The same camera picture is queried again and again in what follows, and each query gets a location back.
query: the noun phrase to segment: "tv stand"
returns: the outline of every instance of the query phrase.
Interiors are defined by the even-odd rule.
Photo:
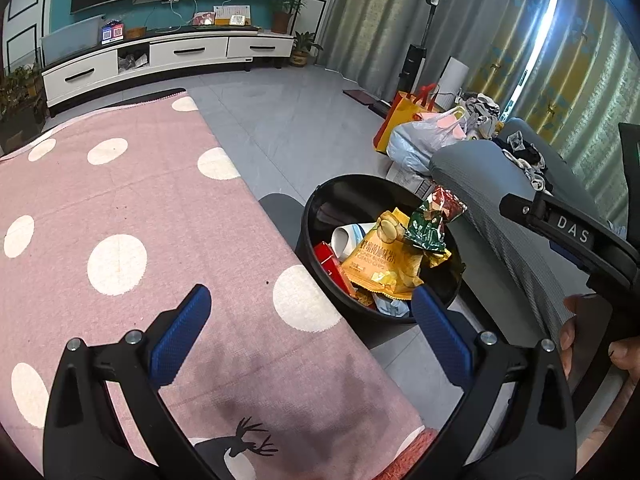
[[[238,63],[238,68],[251,70],[256,57],[273,57],[276,68],[290,57],[293,37],[255,27],[182,27],[175,32],[148,31],[144,38],[95,46],[76,52],[65,59],[46,64],[42,73],[49,108],[114,83],[173,71],[179,68],[208,67],[215,64]],[[118,72],[118,51],[123,55],[132,50],[147,53],[148,64]]]

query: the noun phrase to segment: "deer antler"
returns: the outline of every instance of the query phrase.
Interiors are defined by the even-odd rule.
[[[260,426],[262,425],[261,422],[259,422],[258,424],[252,424],[248,426],[247,424],[249,423],[250,420],[251,420],[251,417],[249,417],[247,420],[244,420],[244,417],[243,417],[240,420],[240,423],[236,428],[236,437],[242,438],[247,431],[263,431],[265,433],[267,432],[267,430],[263,430],[260,428]]]
[[[259,448],[256,448],[253,442],[249,442],[248,443],[249,451],[260,456],[273,456],[278,452],[278,449],[274,447],[274,445],[271,442],[269,442],[270,438],[271,438],[271,435],[268,434],[267,438],[264,439],[264,442],[260,444]]]

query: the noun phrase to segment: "hand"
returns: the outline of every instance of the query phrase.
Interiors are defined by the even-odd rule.
[[[574,314],[582,296],[570,296],[564,299],[564,306]],[[560,359],[564,374],[568,377],[571,371],[571,362],[574,354],[573,344],[575,339],[575,316],[567,321],[560,329]],[[600,421],[600,424],[593,430],[593,433],[578,448],[578,459],[576,471],[580,471],[594,453],[600,448],[620,415],[624,411],[631,395],[640,379],[640,336],[630,337],[622,341],[616,341],[609,346],[609,356],[611,362],[621,370],[629,372],[629,379],[620,390],[620,393],[613,404]]]

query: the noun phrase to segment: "polka dot tablecloth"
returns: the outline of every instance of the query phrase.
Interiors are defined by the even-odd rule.
[[[0,160],[0,423],[42,470],[66,341],[144,330],[202,283],[211,316],[161,390],[196,450],[225,479],[370,480],[420,434],[420,418],[197,110],[184,93],[98,110]],[[152,460],[110,392],[134,452]]]

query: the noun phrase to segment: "deer print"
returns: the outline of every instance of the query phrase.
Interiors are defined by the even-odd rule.
[[[267,433],[267,430],[261,428],[262,424],[260,422],[249,425],[250,420],[251,417],[246,420],[244,418],[240,420],[235,436],[212,438],[194,446],[220,480],[237,480],[227,466],[230,458],[233,459],[245,451],[251,451],[260,456],[273,456],[278,452],[278,449],[270,442],[270,434],[267,435],[260,446],[257,446],[255,442],[242,440],[244,435],[249,432]]]

